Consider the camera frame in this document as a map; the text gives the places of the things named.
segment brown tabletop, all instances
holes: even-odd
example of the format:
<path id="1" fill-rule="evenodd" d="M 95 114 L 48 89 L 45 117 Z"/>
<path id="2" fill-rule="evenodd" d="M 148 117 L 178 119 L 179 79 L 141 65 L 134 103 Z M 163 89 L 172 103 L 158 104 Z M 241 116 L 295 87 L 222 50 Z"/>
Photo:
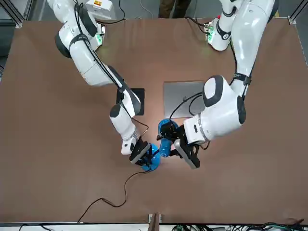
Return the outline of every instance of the brown tabletop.
<path id="1" fill-rule="evenodd" d="M 140 170 L 121 154 L 109 120 L 116 87 L 90 87 L 54 44 L 60 23 L 16 30 L 0 83 L 0 222 L 77 221 L 95 199 L 120 204 Z M 231 80 L 230 49 L 216 52 L 184 19 L 127 20 L 107 27 L 98 50 L 131 88 L 145 88 L 145 138 L 155 144 L 164 81 Z M 308 224 L 308 71 L 294 26 L 269 23 L 245 100 L 245 124 L 201 151 L 191 170 L 178 157 L 128 182 L 121 208 L 95 204 L 87 222 Z"/>

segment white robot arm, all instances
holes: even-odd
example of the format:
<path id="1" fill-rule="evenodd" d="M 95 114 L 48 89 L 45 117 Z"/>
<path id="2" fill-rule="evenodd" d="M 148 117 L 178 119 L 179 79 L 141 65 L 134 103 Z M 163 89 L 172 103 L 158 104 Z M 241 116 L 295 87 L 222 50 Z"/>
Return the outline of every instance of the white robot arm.
<path id="1" fill-rule="evenodd" d="M 90 41 L 96 36 L 97 23 L 94 17 L 79 4 L 87 0 L 48 0 L 57 19 L 64 23 L 55 37 L 58 50 L 72 58 L 84 80 L 91 86 L 114 83 L 122 94 L 122 101 L 110 112 L 110 119 L 120 133 L 123 144 L 121 153 L 131 154 L 140 135 L 131 118 L 141 109 L 139 98 L 131 91 L 123 78 L 111 67 L 101 62 L 92 49 Z"/>
<path id="2" fill-rule="evenodd" d="M 175 128 L 170 122 L 163 129 L 172 137 L 176 151 L 191 168 L 198 168 L 199 145 L 238 129 L 246 119 L 244 99 L 263 31 L 275 0 L 220 0 L 223 13 L 210 23 L 208 43 L 225 50 L 231 38 L 236 68 L 228 84 L 223 76 L 212 76 L 204 84 L 205 109 Z"/>

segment gray floor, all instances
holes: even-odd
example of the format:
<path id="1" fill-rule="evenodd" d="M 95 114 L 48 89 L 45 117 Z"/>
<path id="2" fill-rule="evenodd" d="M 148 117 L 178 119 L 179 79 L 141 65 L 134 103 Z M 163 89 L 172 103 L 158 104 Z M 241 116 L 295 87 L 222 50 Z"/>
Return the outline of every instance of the gray floor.
<path id="1" fill-rule="evenodd" d="M 111 0 L 115 6 L 115 12 L 120 19 L 123 13 L 119 8 L 119 0 Z M 152 14 L 153 18 L 158 16 L 158 7 L 160 0 L 141 0 L 143 6 Z M 287 17 L 291 15 L 301 0 L 280 0 L 279 15 Z M 152 15 L 141 7 L 140 0 L 122 0 L 121 6 L 125 11 L 125 18 L 133 19 L 152 18 Z M 221 13 L 221 4 L 219 0 L 192 0 L 186 12 L 186 16 L 197 18 L 217 17 Z M 34 21 L 57 21 L 53 11 L 46 0 L 34 0 L 30 20 Z M 296 20 L 296 28 L 301 40 L 303 51 L 308 55 L 308 7 L 301 13 Z M 6 55 L 9 52 L 14 28 L 0 26 L 0 65 L 4 66 Z"/>

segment blue object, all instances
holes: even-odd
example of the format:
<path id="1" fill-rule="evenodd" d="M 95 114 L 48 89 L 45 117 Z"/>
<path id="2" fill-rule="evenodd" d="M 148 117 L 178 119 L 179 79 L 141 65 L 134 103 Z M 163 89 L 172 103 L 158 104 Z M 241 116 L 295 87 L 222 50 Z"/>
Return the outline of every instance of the blue object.
<path id="1" fill-rule="evenodd" d="M 156 152 L 157 151 L 157 146 L 155 144 L 151 144 L 151 145 L 152 145 L 152 153 Z M 153 156 L 152 164 L 149 167 L 144 165 L 141 168 L 144 171 L 148 171 L 148 170 L 154 171 L 159 166 L 159 162 L 160 162 L 160 154 L 158 152 L 155 156 Z"/>
<path id="2" fill-rule="evenodd" d="M 158 134 L 160 134 L 160 128 L 163 124 L 166 124 L 166 123 L 169 123 L 170 120 L 169 119 L 163 119 L 162 121 L 159 122 L 158 124 Z M 173 120 L 171 120 L 171 122 L 175 125 L 176 128 L 178 128 L 179 126 L 177 125 L 176 122 L 174 122 Z M 159 152 L 160 152 L 160 155 L 162 157 L 168 157 L 170 155 L 170 150 L 171 150 L 171 145 L 172 145 L 172 142 L 166 138 L 162 138 L 160 140 L 160 147 L 159 147 Z"/>

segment wire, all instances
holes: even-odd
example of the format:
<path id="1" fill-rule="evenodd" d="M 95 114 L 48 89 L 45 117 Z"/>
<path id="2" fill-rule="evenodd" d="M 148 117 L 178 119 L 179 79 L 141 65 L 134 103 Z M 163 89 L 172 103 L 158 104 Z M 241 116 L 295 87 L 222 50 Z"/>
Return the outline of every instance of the wire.
<path id="1" fill-rule="evenodd" d="M 28 226 L 28 225 L 27 224 L 22 224 L 18 231 L 20 231 L 22 229 L 22 227 L 24 227 L 24 226 Z"/>
<path id="2" fill-rule="evenodd" d="M 189 111 L 189 114 L 191 114 L 192 116 L 195 116 L 195 114 L 191 112 L 192 103 L 193 103 L 196 99 L 198 99 L 199 97 L 201 97 L 201 96 L 202 96 L 202 93 L 200 93 L 200 95 L 197 95 L 196 97 L 194 97 L 194 98 L 192 99 L 192 101 L 189 103 L 188 111 Z"/>
<path id="3" fill-rule="evenodd" d="M 119 23 L 119 22 L 125 21 L 125 11 L 121 7 L 121 0 L 119 0 L 119 8 L 123 12 L 123 18 L 122 19 L 120 19 L 118 21 L 114 21 L 114 22 L 101 22 L 101 23 L 103 23 L 103 24 L 115 24 L 115 23 Z"/>
<path id="4" fill-rule="evenodd" d="M 192 20 L 193 23 L 195 23 L 195 24 L 198 26 L 198 28 L 200 29 L 200 31 L 201 31 L 202 33 L 204 33 L 204 34 L 206 34 L 206 35 L 209 35 L 208 32 L 205 32 L 204 30 L 201 29 L 201 26 L 205 27 L 205 25 L 202 24 L 202 23 L 199 23 L 198 20 L 197 20 L 197 18 L 195 18 L 195 19 L 193 19 L 193 18 L 191 18 L 191 17 L 185 17 L 185 18 L 186 18 L 186 19 L 189 19 L 189 20 Z"/>
<path id="5" fill-rule="evenodd" d="M 201 29 L 201 27 L 200 27 L 200 23 L 198 22 L 197 17 L 195 17 L 195 19 L 196 19 L 197 25 L 198 25 L 199 29 L 201 30 L 201 32 L 202 32 L 202 33 L 204 33 L 204 34 L 206 34 L 206 35 L 209 35 L 209 33 L 208 33 L 208 32 L 205 32 L 205 31 L 204 31 L 204 27 L 205 27 L 205 25 L 204 25 L 204 24 L 202 25 L 202 26 L 203 26 L 203 30 L 202 30 L 202 29 Z"/>
<path id="6" fill-rule="evenodd" d="M 202 23 L 199 23 L 199 22 L 197 22 L 196 20 L 194 20 L 193 18 L 191 18 L 191 17 L 185 17 L 186 19 L 189 19 L 189 20 L 192 20 L 195 24 L 197 24 L 197 25 L 199 25 L 199 26 L 204 26 L 204 24 L 202 24 Z"/>
<path id="7" fill-rule="evenodd" d="M 22 227 L 24 227 L 24 226 L 28 226 L 28 224 L 22 224 L 22 226 L 20 226 L 20 228 L 19 228 L 18 231 L 20 231 L 20 230 L 22 229 Z M 52 229 L 46 228 L 43 224 L 39 224 L 39 226 L 41 226 L 44 230 L 47 230 L 47 231 L 54 231 L 54 230 L 52 230 Z"/>
<path id="8" fill-rule="evenodd" d="M 206 150 L 206 149 L 208 149 L 208 147 L 210 146 L 210 143 L 211 143 L 211 141 L 208 141 L 208 142 L 207 142 L 207 146 L 206 146 L 205 148 L 202 147 L 201 145 L 199 145 L 199 146 L 201 147 L 202 150 Z"/>
<path id="9" fill-rule="evenodd" d="M 194 94 L 194 95 L 192 95 L 191 97 L 188 97 L 187 99 L 183 99 L 183 102 L 181 102 L 181 103 L 176 107 L 176 109 L 174 109 L 174 111 L 171 113 L 171 115 L 170 115 L 170 117 L 169 117 L 169 120 L 171 120 L 173 114 L 174 114 L 184 103 L 186 103 L 188 100 L 190 100 L 190 99 L 196 97 L 196 96 L 199 95 L 199 94 L 202 94 L 202 92 L 199 92 L 199 93 L 197 93 L 197 94 Z"/>
<path id="10" fill-rule="evenodd" d="M 149 13 L 151 14 L 151 16 L 152 16 L 152 19 L 153 19 L 153 14 L 152 14 L 152 12 L 149 11 L 148 9 L 146 9 L 146 8 L 143 6 L 143 4 L 141 3 L 141 0 L 139 0 L 139 1 L 140 1 L 140 6 L 141 6 L 142 8 L 144 8 L 147 12 L 149 12 Z"/>
<path id="11" fill-rule="evenodd" d="M 140 136 L 140 137 L 144 136 L 144 134 L 145 134 L 145 133 L 149 130 L 149 125 L 144 124 L 144 123 L 142 123 L 142 122 L 140 122 L 140 121 L 136 120 L 135 118 L 131 118 L 131 119 L 132 119 L 132 120 L 134 120 L 134 121 L 136 121 L 137 123 L 139 123 L 139 124 L 141 124 L 141 125 L 146 126 L 146 129 L 144 130 L 144 132 L 141 134 L 141 136 Z"/>
<path id="12" fill-rule="evenodd" d="M 48 228 L 46 228 L 45 226 L 43 226 L 43 224 L 40 224 L 40 226 L 41 226 L 44 230 L 47 230 L 47 231 L 53 231 L 53 230 L 48 229 Z"/>
<path id="13" fill-rule="evenodd" d="M 119 204 L 119 205 L 115 205 L 114 203 L 112 203 L 112 202 L 109 201 L 108 199 L 101 197 L 101 198 L 99 198 L 99 199 L 93 201 L 93 202 L 87 207 L 87 209 L 85 210 L 85 212 L 84 212 L 84 213 L 82 214 L 82 216 L 78 219 L 77 223 L 80 223 L 81 219 L 85 216 L 85 214 L 86 214 L 87 211 L 91 208 L 91 206 L 94 205 L 94 204 L 95 204 L 96 202 L 98 202 L 98 201 L 103 201 L 103 202 L 105 202 L 106 204 L 108 204 L 108 205 L 110 205 L 110 206 L 112 206 L 112 207 L 114 207 L 114 208 L 119 208 L 119 207 L 123 206 L 123 205 L 126 203 L 126 201 L 127 201 L 126 183 L 128 182 L 128 180 L 129 180 L 130 178 L 132 178 L 133 176 L 136 176 L 136 175 L 138 175 L 138 174 L 144 174 L 144 173 L 147 173 L 147 172 L 152 172 L 152 170 L 149 169 L 149 170 L 144 171 L 144 172 L 136 172 L 136 173 L 132 174 L 130 177 L 128 177 L 128 179 L 127 179 L 127 180 L 125 181 L 125 183 L 124 183 L 125 200 L 124 200 L 123 203 L 121 203 L 121 204 Z"/>

